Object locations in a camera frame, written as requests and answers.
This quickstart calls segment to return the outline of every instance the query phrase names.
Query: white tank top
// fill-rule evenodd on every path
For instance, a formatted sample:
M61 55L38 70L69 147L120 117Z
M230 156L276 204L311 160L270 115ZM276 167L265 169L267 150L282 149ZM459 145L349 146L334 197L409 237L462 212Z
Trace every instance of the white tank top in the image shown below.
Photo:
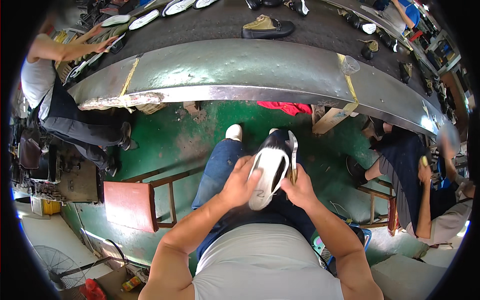
M343 299L340 280L320 267L305 238L282 224L235 228L205 250L195 300Z
M39 59L29 63L25 59L21 72L22 90L32 109L36 108L45 97L38 110L38 117L41 120L48 116L55 76L56 71L51 60Z

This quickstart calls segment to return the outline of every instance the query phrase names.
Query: red cloth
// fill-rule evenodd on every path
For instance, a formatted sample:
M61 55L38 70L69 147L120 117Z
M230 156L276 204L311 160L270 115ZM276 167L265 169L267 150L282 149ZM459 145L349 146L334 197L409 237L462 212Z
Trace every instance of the red cloth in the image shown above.
M312 114L312 107L308 104L270 101L257 101L257 104L264 108L281 109L291 116L295 116L299 112Z
M107 300L102 289L93 279L87 278L85 285L80 286L79 290L87 300Z

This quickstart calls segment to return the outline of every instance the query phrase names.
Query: yellow object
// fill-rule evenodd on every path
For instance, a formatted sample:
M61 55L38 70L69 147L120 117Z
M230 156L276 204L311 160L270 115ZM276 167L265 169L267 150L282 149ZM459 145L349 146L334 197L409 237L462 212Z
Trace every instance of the yellow object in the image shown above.
M138 276L134 276L132 279L130 279L129 281L127 282L124 282L121 284L121 286L123 287L123 290L124 291L131 291L134 287L136 287L137 285L141 284L142 281L140 280L140 278L138 278Z
M421 164L424 167L428 166L428 160L427 160L427 157L425 155L421 157Z
M53 215L54 213L60 212L60 202L50 201L47 199L43 200L43 213L46 215Z

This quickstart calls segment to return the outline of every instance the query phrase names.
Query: foot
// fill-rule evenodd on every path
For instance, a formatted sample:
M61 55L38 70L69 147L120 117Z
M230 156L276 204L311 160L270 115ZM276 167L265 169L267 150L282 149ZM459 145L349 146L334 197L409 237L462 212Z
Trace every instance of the foot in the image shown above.
M241 126L238 124L233 124L227 129L227 132L225 132L225 138L226 139L231 139L234 141L239 141L241 142L243 133Z
M351 156L347 156L347 170L355 184L363 185L368 182L365 178L365 169Z
M132 145L132 139L131 139L132 126L130 125L130 123L123 122L121 126L121 132L125 137L123 139L123 143L120 144L120 147L126 151L130 149L130 146Z
M117 174L117 171L118 171L118 166L117 164L115 163L115 160L111 157L109 160L108 160L108 164L107 164L107 167L105 168L105 171L110 174L111 177L115 177L115 175Z
M383 120L380 120L380 119L377 119L377 118L374 118L374 117L370 117L370 116L368 118L370 119L370 121L372 121L373 128L375 130L375 134L379 138L381 138L385 134Z

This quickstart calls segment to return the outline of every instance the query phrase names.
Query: worker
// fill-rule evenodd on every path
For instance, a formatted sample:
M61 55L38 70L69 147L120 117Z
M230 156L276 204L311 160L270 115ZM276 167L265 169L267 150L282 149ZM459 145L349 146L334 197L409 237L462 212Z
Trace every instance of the worker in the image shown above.
M382 137L373 146L380 157L365 170L353 157L347 169L357 185L381 175L391 180L396 194L398 221L411 236L428 245L446 242L465 226L472 211L475 185L457 174L450 142L440 141L450 185L438 190L431 185L432 171L422 156L425 146L414 132L371 118L375 134Z
M282 130L270 135L288 139ZM138 299L382 299L362 243L318 201L303 167L297 164L295 185L281 181L289 201L279 192L266 208L252 211L247 202L261 171L249 177L254 157L243 155L242 130L234 124L205 166L194 211L160 240ZM336 258L337 278L310 245L315 228ZM188 263L195 249L192 278Z
M86 40L101 31L100 23L68 44L53 41L46 34L52 26L57 30L67 28L75 24L80 16L74 2L57 2L33 40L21 70L22 90L32 108L31 120L33 124L39 121L47 132L73 144L99 169L115 176L118 164L98 146L120 145L128 150L131 144L130 124L124 122L121 128L104 124L102 118L91 118L90 113L79 110L73 97L63 88L54 63L71 61L92 52L105 52L117 36L98 44L85 44Z
M379 15L387 20L392 27L402 34L407 28L417 27L420 21L420 11L414 5L412 0L390 0L393 5L387 5L384 11L380 11ZM388 0L377 0L383 4Z

